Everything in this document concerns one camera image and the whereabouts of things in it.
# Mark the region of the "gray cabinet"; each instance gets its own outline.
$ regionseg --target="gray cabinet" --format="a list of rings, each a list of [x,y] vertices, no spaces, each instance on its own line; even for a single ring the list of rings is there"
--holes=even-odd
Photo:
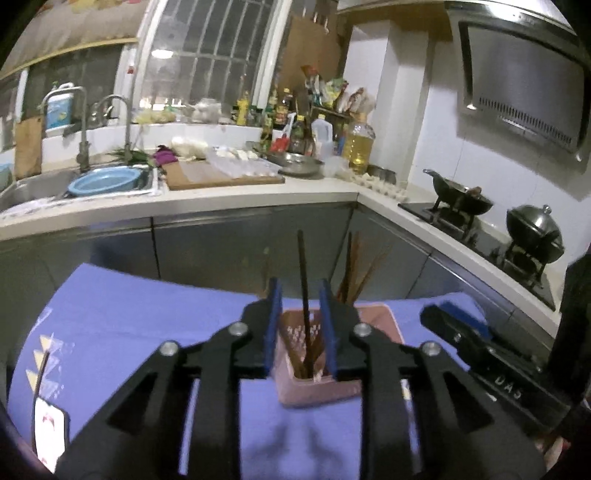
[[[480,305],[488,324],[499,329],[507,324],[514,306],[498,292],[445,255],[434,252],[408,295],[411,299],[464,292]]]
[[[82,263],[158,278],[151,220],[99,223],[36,239],[39,255],[59,287]]]
[[[271,209],[154,219],[162,280],[244,293],[263,291]]]
[[[14,366],[29,331],[55,291],[32,240],[0,244],[0,363]]]
[[[329,280],[335,268],[352,208],[350,203],[273,208],[269,272],[281,279],[284,296],[301,298],[297,231],[304,232],[310,297],[318,298],[320,281]]]
[[[497,333],[527,356],[548,361],[554,339],[520,309],[515,309],[509,322],[497,329]]]
[[[358,278],[369,268],[372,260],[384,249],[390,248],[388,256],[374,271],[360,296],[360,300],[405,299],[417,281],[431,248],[402,230],[397,225],[364,207],[357,208],[349,230],[359,232],[361,251]],[[346,242],[332,279],[336,292],[345,272]]]

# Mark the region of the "cooking oil bottle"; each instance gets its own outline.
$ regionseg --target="cooking oil bottle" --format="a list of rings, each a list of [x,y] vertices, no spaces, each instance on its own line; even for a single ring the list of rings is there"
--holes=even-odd
[[[367,123],[367,114],[360,113],[358,120],[349,125],[343,148],[343,158],[349,160],[349,168],[357,175],[363,175],[368,169],[374,140],[375,132]]]

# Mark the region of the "gas stove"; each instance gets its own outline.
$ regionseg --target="gas stove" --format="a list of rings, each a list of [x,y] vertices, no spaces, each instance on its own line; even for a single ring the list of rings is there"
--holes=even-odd
[[[400,208],[430,223],[451,236],[482,258],[486,258],[499,270],[520,283],[542,303],[556,310],[550,282],[544,274],[545,265],[529,256],[515,244],[506,244],[486,233],[480,220],[465,212],[434,203],[400,203]]]

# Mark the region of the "table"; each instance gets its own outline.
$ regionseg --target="table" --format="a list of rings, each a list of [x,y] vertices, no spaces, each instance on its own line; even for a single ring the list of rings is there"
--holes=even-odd
[[[51,351],[40,394],[68,412],[70,438],[165,340],[203,342],[238,320],[255,296],[147,280],[81,265],[60,287],[31,330],[18,358],[8,413],[31,442],[33,391],[43,349]],[[385,301],[405,342],[439,340],[420,325],[426,304],[450,301],[484,321],[466,294]],[[284,308],[301,300],[284,299]],[[443,344],[463,364],[455,350]],[[272,379],[241,382],[244,480],[359,478],[361,399],[314,408],[284,408]],[[186,468],[186,458],[180,466]]]

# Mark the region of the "stainless steel bowl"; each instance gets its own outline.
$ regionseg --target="stainless steel bowl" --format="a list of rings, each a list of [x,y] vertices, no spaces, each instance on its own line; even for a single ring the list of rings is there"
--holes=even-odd
[[[267,153],[267,160],[281,167],[279,173],[294,177],[311,177],[322,166],[320,160],[296,153]]]
[[[368,165],[368,173],[372,177],[377,177],[386,183],[396,185],[396,172],[387,170],[386,168],[378,167],[377,165]]]

